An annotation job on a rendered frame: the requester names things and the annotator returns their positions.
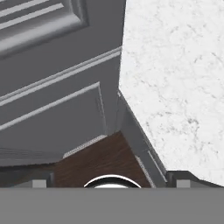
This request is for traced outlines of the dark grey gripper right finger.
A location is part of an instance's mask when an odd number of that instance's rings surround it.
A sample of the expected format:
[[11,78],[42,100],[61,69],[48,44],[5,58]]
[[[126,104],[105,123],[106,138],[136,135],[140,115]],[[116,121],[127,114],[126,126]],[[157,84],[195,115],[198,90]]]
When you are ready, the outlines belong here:
[[221,185],[199,179],[189,171],[168,171],[166,179],[167,186],[173,188],[221,188]]

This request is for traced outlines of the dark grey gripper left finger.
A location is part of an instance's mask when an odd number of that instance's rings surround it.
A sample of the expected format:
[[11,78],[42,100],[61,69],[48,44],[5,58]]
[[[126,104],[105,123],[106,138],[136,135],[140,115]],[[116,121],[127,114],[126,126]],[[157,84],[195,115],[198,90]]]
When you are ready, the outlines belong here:
[[54,187],[52,171],[17,171],[12,174],[8,187],[14,188],[48,188]]

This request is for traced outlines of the grey cupboard front under worktop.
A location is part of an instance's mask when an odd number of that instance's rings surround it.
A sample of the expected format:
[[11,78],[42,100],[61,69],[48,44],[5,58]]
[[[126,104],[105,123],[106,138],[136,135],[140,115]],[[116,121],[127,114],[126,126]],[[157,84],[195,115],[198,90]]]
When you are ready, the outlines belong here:
[[116,129],[123,133],[150,185],[166,187],[166,169],[121,92],[118,92]]

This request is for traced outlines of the grey panelled cupboard door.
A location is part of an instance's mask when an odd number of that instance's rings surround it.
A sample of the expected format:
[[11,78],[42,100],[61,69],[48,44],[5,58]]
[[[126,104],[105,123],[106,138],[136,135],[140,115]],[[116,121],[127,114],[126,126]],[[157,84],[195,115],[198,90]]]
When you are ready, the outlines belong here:
[[121,50],[0,97],[0,166],[49,164],[115,132]]
[[0,0],[0,102],[123,43],[126,0]]

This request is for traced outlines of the white and black round thing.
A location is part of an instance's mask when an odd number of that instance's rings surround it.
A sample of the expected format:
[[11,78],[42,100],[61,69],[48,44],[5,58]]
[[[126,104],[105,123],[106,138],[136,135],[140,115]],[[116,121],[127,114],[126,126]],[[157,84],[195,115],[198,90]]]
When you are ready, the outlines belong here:
[[106,185],[108,185],[109,188],[112,188],[113,186],[116,186],[117,188],[141,188],[141,186],[134,180],[116,174],[107,174],[92,178],[84,186],[87,188],[96,188]]

